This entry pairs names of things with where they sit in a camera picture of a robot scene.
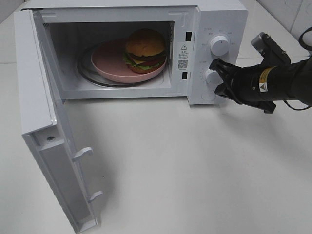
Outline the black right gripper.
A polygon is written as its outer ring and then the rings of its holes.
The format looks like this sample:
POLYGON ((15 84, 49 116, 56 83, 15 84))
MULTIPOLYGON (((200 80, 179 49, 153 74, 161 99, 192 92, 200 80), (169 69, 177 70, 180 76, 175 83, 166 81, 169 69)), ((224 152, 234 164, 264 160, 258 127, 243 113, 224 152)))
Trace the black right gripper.
POLYGON ((266 114, 274 112, 276 105, 267 97, 270 67, 238 67, 217 58, 209 69, 216 71, 224 82, 215 89, 216 95, 263 110, 266 114))

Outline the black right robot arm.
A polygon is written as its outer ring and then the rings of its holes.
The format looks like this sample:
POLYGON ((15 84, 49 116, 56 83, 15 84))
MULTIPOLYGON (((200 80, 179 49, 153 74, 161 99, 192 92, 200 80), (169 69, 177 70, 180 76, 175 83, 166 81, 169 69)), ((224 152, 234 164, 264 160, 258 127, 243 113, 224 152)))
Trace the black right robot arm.
POLYGON ((212 61, 222 83, 215 94, 272 114, 275 101, 298 100, 308 108, 312 105, 312 60, 284 65, 258 64, 239 67, 221 59, 212 61))

